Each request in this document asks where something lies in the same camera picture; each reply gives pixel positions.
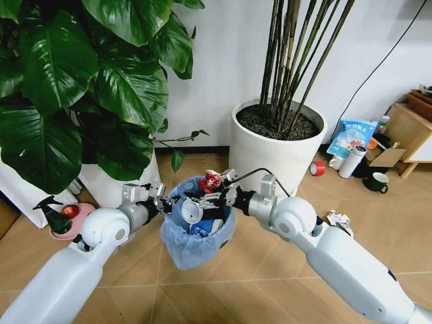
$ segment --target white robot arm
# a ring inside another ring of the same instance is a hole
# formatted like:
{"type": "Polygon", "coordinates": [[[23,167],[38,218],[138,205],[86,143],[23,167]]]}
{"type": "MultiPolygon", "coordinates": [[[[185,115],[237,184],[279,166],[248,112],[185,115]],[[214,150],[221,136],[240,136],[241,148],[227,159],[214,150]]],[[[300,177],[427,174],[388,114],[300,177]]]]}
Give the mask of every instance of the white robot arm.
{"type": "MultiPolygon", "coordinates": [[[[206,194],[199,207],[224,203],[255,217],[262,227],[294,243],[311,267],[358,313],[391,324],[432,323],[432,313],[404,293],[391,271],[343,230],[320,221],[307,201],[297,197],[277,203],[276,179],[266,175],[261,193],[234,186],[235,171],[223,173],[226,189],[206,194]]],[[[102,266],[130,234],[171,202],[162,198],[163,184],[126,185],[118,209],[98,209],[84,222],[81,236],[54,254],[0,319],[0,324],[71,323],[101,276],[102,266]]]]}

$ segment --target cable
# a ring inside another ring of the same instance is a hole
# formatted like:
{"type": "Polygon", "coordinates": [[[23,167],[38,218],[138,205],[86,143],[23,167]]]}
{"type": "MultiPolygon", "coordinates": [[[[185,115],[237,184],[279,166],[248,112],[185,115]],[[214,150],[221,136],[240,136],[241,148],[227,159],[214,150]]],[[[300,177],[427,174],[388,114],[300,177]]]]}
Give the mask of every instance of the cable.
{"type": "Polygon", "coordinates": [[[411,20],[411,23],[408,25],[407,29],[404,31],[404,33],[401,35],[401,37],[398,39],[398,41],[396,42],[396,44],[390,49],[390,52],[387,53],[387,55],[381,60],[381,62],[379,62],[379,64],[377,65],[377,67],[375,69],[373,69],[373,71],[369,74],[369,76],[366,78],[365,81],[363,81],[363,83],[358,87],[358,89],[356,90],[356,92],[354,92],[354,94],[351,97],[350,102],[346,105],[344,111],[342,112],[342,114],[339,116],[339,119],[337,120],[335,129],[333,131],[333,134],[331,134],[330,136],[330,140],[333,139],[334,134],[336,133],[336,130],[339,126],[339,122],[342,118],[342,116],[345,114],[346,110],[348,109],[348,107],[351,105],[351,102],[354,100],[354,97],[357,95],[358,91],[360,91],[360,89],[365,85],[365,83],[371,78],[371,76],[375,73],[375,71],[378,70],[378,68],[381,66],[382,63],[384,63],[384,61],[389,57],[389,55],[392,53],[392,51],[396,48],[396,46],[398,46],[398,44],[400,43],[400,41],[404,38],[405,34],[409,31],[409,29],[411,28],[412,24],[415,22],[415,20],[417,19],[417,16],[420,14],[420,11],[423,9],[423,7],[425,6],[427,0],[423,1],[423,4],[420,6],[420,9],[417,11],[416,15],[414,16],[414,18],[411,20]]]}
{"type": "MultiPolygon", "coordinates": [[[[258,169],[255,169],[254,171],[251,171],[251,172],[249,172],[249,173],[247,173],[247,174],[245,174],[245,175],[242,175],[240,178],[238,178],[238,179],[235,179],[235,180],[233,180],[233,181],[230,181],[229,183],[230,184],[233,184],[233,183],[235,183],[235,182],[239,182],[240,180],[243,180],[244,178],[247,178],[248,176],[251,176],[252,174],[254,174],[254,173],[256,173],[256,172],[258,172],[258,171],[266,171],[268,174],[271,174],[271,175],[273,175],[274,176],[274,174],[273,173],[271,173],[269,170],[267,170],[265,167],[259,167],[258,169]]],[[[288,192],[285,190],[285,188],[281,185],[281,183],[279,182],[279,180],[276,178],[276,182],[277,182],[277,184],[279,184],[279,187],[281,187],[281,189],[283,190],[283,192],[285,192],[285,194],[288,196],[288,197],[291,197],[290,196],[290,194],[288,194],[288,192]]]]}

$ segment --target soil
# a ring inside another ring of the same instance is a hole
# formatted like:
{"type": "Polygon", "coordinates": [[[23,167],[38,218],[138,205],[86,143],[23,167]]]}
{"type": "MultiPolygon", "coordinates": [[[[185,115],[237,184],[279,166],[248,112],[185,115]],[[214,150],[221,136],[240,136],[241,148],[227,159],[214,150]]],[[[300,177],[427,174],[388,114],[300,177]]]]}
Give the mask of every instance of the soil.
{"type": "MultiPolygon", "coordinates": [[[[294,118],[294,111],[288,112],[288,121],[284,128],[290,126],[292,119],[294,118]]],[[[318,128],[302,113],[298,116],[296,125],[291,131],[290,137],[287,137],[287,130],[285,132],[278,133],[277,126],[270,125],[270,115],[261,115],[260,106],[253,105],[244,108],[239,111],[236,115],[238,122],[243,127],[247,128],[251,132],[258,135],[272,138],[274,140],[306,140],[313,136],[318,135],[318,128]]]]}

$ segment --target black spray bottle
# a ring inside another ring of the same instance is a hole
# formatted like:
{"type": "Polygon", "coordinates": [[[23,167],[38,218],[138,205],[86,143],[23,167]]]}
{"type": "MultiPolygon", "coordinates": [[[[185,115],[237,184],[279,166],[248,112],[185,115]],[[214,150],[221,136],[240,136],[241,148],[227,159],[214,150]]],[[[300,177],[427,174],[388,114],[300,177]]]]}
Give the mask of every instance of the black spray bottle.
{"type": "Polygon", "coordinates": [[[70,230],[72,227],[72,220],[68,219],[66,216],[58,213],[54,209],[52,209],[49,205],[62,205],[61,202],[55,201],[54,196],[46,197],[40,203],[33,208],[42,209],[42,212],[45,214],[47,218],[48,225],[51,227],[51,230],[57,234],[64,234],[70,230]]]}

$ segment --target green mug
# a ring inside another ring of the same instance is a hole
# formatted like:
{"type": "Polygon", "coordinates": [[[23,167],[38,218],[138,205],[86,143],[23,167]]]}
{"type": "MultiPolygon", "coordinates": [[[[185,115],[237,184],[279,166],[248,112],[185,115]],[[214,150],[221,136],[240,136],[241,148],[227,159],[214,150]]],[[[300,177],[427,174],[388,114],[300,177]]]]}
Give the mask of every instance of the green mug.
{"type": "Polygon", "coordinates": [[[388,182],[389,178],[385,174],[379,172],[374,172],[369,178],[363,179],[363,184],[366,188],[372,191],[379,191],[382,194],[386,194],[387,191],[389,191],[388,182]]]}

